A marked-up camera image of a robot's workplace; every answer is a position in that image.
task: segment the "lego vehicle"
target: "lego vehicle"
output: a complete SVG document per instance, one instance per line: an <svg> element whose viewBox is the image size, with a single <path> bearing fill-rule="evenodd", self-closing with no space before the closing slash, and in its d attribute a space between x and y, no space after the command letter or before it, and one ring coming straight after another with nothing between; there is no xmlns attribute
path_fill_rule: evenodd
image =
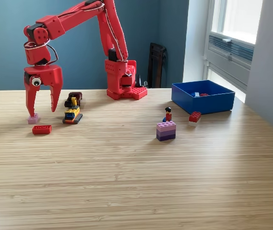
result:
<svg viewBox="0 0 273 230"><path fill-rule="evenodd" d="M68 95L68 98L67 98L67 100L65 101L65 104L64 104L64 106L66 108L72 107L72 101L71 101L72 97L76 98L78 106L81 105L82 93L81 92L70 92L69 95Z"/></svg>
<svg viewBox="0 0 273 230"><path fill-rule="evenodd" d="M77 100L75 97L71 98L72 106L65 111L65 117L63 123L77 124L83 117L83 114L80 114L80 107L77 105Z"/></svg>

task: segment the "yellow lego vehicle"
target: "yellow lego vehicle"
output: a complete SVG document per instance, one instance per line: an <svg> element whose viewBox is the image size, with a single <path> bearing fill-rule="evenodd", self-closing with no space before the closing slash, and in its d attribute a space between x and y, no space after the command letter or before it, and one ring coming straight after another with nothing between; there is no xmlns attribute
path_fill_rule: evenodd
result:
<svg viewBox="0 0 273 230"><path fill-rule="evenodd" d="M75 97L71 98L72 107L65 111L65 117L63 123L77 124L83 117L83 114L80 114L80 107L77 105L77 100Z"/></svg>

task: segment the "red robot arm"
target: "red robot arm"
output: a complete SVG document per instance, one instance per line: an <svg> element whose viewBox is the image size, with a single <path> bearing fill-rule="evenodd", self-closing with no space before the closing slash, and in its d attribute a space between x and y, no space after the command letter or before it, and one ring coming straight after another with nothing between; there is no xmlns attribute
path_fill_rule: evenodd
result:
<svg viewBox="0 0 273 230"><path fill-rule="evenodd" d="M45 16L33 26L24 28L28 42L24 44L28 64L34 65L24 69L24 85L26 89L26 107L33 117L36 92L40 85L48 85L51 89L51 110L56 110L63 78L61 68L52 65L58 55L48 45L65 34L66 31L97 16L99 20L103 50L108 60L105 61L107 71L107 94L113 99L140 99L147 95L144 87L135 88L136 62L127 61L128 51L120 22L117 17L114 0L90 0L82 2L58 16ZM51 61L48 51L50 47L56 56Z"/></svg>

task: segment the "wall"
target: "wall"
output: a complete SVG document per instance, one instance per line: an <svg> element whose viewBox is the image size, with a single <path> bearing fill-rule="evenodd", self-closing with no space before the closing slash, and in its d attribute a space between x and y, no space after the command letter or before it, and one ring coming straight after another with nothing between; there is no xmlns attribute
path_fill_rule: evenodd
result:
<svg viewBox="0 0 273 230"><path fill-rule="evenodd" d="M263 0L246 104L273 125L273 1Z"/></svg>
<svg viewBox="0 0 273 230"><path fill-rule="evenodd" d="M171 87L172 83L183 80L189 0L159 2L159 44L167 48L168 54L162 87Z"/></svg>
<svg viewBox="0 0 273 230"><path fill-rule="evenodd" d="M23 28L45 15L56 15L81 0L0 0L0 90L23 90L24 67L28 66ZM129 51L138 73L147 78L149 44L158 42L159 0L115 0ZM98 20L89 21L51 41L63 69L64 89L105 89L106 59Z"/></svg>
<svg viewBox="0 0 273 230"><path fill-rule="evenodd" d="M183 82L201 81L210 0L190 0Z"/></svg>

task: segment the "googly eye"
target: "googly eye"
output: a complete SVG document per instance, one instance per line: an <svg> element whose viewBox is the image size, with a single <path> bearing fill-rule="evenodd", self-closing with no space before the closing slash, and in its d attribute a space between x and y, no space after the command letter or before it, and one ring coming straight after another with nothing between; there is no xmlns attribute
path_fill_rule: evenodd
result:
<svg viewBox="0 0 273 230"><path fill-rule="evenodd" d="M32 85L40 86L41 85L41 79L40 78L33 78L32 79Z"/></svg>

